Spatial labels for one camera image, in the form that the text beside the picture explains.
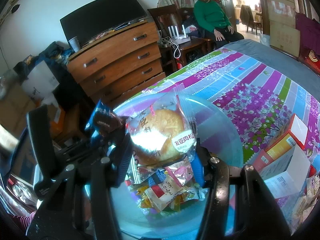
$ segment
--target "metal screw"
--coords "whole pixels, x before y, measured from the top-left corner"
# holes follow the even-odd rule
[[[69,164],[66,167],[66,171],[72,171],[75,168],[75,166],[73,164]]]
[[[212,163],[214,163],[214,164],[217,164],[217,163],[220,162],[219,158],[217,158],[217,157],[211,157],[211,158],[210,158],[210,161],[211,161]]]
[[[253,171],[253,170],[254,170],[254,167],[253,167],[252,165],[247,164],[247,165],[245,166],[245,169],[246,169],[247,171]]]
[[[103,157],[103,158],[101,158],[100,162],[103,163],[103,164],[109,163],[110,162],[110,158],[109,157]]]

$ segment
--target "elderly person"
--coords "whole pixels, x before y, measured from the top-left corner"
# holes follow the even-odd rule
[[[198,0],[194,14],[198,24],[205,29],[205,36],[216,40],[217,49],[229,42],[243,40],[242,34],[235,32],[228,17],[213,0]]]

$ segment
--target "television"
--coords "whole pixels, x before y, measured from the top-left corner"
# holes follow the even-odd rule
[[[98,34],[147,14],[137,0],[95,0],[60,19],[67,41],[78,37],[80,45]]]

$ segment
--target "drawer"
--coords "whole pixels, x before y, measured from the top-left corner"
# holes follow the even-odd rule
[[[149,80],[141,83],[140,85],[130,89],[129,91],[125,92],[118,98],[112,100],[112,101],[105,101],[104,98],[102,98],[102,101],[106,103],[108,106],[115,108],[116,106],[119,106],[119,104],[123,103],[124,101],[128,100],[129,98],[133,97],[135,94],[141,92],[142,90],[152,86],[153,84],[163,80],[165,78],[165,73],[162,72],[159,75],[156,75],[153,78],[150,78]]]
[[[105,100],[111,101],[112,99],[118,97],[129,89],[139,85],[140,83],[157,75],[160,72],[162,72],[162,67],[160,60],[157,59],[116,80],[92,95],[91,98],[94,102],[99,101],[99,99],[102,97],[104,97]]]
[[[158,43],[154,42],[105,66],[80,82],[80,85],[85,93],[91,96],[119,78],[160,57]]]
[[[104,66],[159,39],[155,23],[147,23],[110,37],[80,54],[68,64],[76,82],[97,72]]]

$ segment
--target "bun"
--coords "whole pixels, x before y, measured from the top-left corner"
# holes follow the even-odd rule
[[[168,160],[174,161],[181,158],[181,153],[178,152],[172,145],[172,138],[184,131],[184,123],[181,115],[169,109],[158,109],[154,113],[150,113],[146,117],[144,129],[148,127],[150,131],[158,131],[167,139],[164,142],[161,150],[157,152],[139,151],[137,156],[139,163],[142,165],[154,165]]]

